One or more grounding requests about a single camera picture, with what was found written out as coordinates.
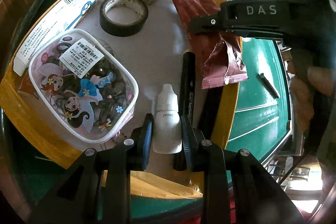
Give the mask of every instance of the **finger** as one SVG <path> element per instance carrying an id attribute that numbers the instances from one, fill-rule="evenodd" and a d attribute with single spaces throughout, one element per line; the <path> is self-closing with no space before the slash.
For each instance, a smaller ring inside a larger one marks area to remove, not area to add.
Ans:
<path id="1" fill-rule="evenodd" d="M 309 102 L 306 103 L 298 102 L 296 98 L 294 99 L 294 110 L 298 116 L 302 117 L 307 121 L 310 121 L 314 116 L 313 105 Z"/>
<path id="2" fill-rule="evenodd" d="M 288 62 L 287 70 L 288 70 L 289 73 L 291 73 L 291 74 L 293 74 L 293 75 L 296 74 L 296 70 L 295 70 L 293 61 L 289 61 L 289 62 Z"/>
<path id="3" fill-rule="evenodd" d="M 331 95 L 333 92 L 332 71 L 326 68 L 309 67 L 308 81 L 322 94 Z"/>
<path id="4" fill-rule="evenodd" d="M 297 113 L 295 114 L 295 122 L 301 132 L 305 132 L 309 128 L 309 120 L 301 117 Z"/>
<path id="5" fill-rule="evenodd" d="M 295 98 L 302 103 L 308 103 L 311 101 L 311 93 L 305 82 L 295 76 L 291 81 L 291 91 Z"/>

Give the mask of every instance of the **blue printed design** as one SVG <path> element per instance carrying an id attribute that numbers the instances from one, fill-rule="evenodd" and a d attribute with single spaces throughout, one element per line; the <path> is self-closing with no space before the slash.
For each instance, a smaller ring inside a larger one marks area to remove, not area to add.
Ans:
<path id="1" fill-rule="evenodd" d="M 91 2 L 91 1 L 88 1 L 87 3 L 85 3 L 84 6 L 82 7 L 82 10 L 81 10 L 81 13 L 79 14 L 79 16 L 76 17 L 75 20 L 74 20 L 73 22 L 70 23 L 70 25 L 65 29 L 65 31 L 66 31 L 66 30 L 69 30 L 69 29 L 71 28 L 71 26 L 72 26 L 73 24 L 75 24 L 75 22 L 76 22 L 78 19 L 80 19 L 80 17 L 82 17 L 82 16 L 86 13 L 86 11 L 87 11 L 88 9 L 90 9 L 91 5 L 92 5 L 92 2 Z"/>
<path id="2" fill-rule="evenodd" d="M 83 97 L 85 94 L 90 96 L 97 96 L 97 88 L 92 82 L 90 82 L 89 79 L 81 80 L 81 90 L 78 93 L 78 96 Z"/>
<path id="3" fill-rule="evenodd" d="M 123 110 L 123 108 L 122 108 L 121 106 L 118 106 L 118 107 L 117 107 L 117 112 L 118 112 L 118 113 L 121 113 L 121 112 L 123 112 L 123 111 L 124 111 L 124 110 Z"/>
<path id="4" fill-rule="evenodd" d="M 101 81 L 97 84 L 97 86 L 98 86 L 99 88 L 102 88 L 102 87 L 105 86 L 106 84 L 111 83 L 111 79 L 113 79 L 113 76 L 114 76 L 113 73 L 110 72 L 110 73 L 108 74 L 108 76 L 106 76 L 106 77 L 104 77 L 104 78 L 101 79 Z"/>

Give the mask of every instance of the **black electrical tape roll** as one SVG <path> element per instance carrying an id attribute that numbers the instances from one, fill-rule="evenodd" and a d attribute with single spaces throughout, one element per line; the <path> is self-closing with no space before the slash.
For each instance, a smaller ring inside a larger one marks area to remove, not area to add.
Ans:
<path id="1" fill-rule="evenodd" d="M 107 12 L 115 7 L 127 7 L 139 16 L 139 20 L 130 24 L 114 22 L 107 16 Z M 102 29 L 116 37 L 130 37 L 138 33 L 148 17 L 148 8 L 140 0 L 105 0 L 100 7 L 100 25 Z"/>

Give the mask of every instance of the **white dropper bottle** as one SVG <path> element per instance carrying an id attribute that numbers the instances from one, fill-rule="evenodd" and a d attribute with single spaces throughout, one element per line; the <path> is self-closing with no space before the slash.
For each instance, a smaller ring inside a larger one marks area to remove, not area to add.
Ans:
<path id="1" fill-rule="evenodd" d="M 175 154 L 182 150 L 181 121 L 177 95 L 171 84 L 164 84 L 157 98 L 154 120 L 153 150 L 160 154 Z"/>

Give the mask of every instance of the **red snack wrapper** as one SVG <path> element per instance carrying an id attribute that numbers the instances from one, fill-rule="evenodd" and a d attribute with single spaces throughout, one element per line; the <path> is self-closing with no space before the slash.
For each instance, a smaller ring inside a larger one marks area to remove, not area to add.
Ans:
<path id="1" fill-rule="evenodd" d="M 220 8 L 213 0 L 172 0 L 183 27 L 196 16 L 217 14 Z M 239 40 L 232 32 L 213 32 L 193 35 L 188 32 L 189 43 L 196 62 L 203 70 L 202 88 L 215 88 L 248 79 Z"/>

